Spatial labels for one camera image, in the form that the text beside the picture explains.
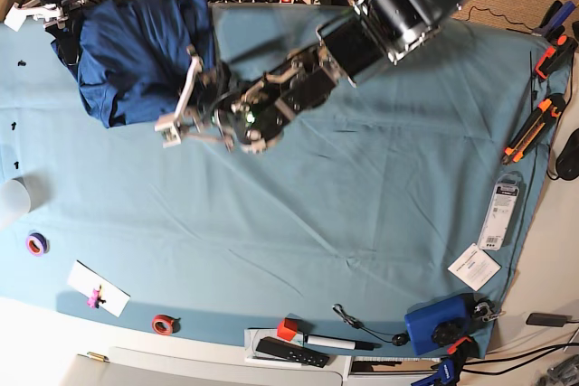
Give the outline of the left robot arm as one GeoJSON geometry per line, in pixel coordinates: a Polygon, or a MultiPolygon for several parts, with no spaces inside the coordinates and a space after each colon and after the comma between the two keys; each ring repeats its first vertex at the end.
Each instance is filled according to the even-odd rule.
{"type": "Polygon", "coordinates": [[[340,80],[355,85],[361,74],[381,63],[395,66],[424,45],[464,1],[357,0],[317,28],[317,42],[236,86],[208,78],[194,55],[169,128],[174,141],[184,135],[205,140],[204,129],[215,126],[227,148],[261,153],[298,114],[324,104],[340,80]]]}

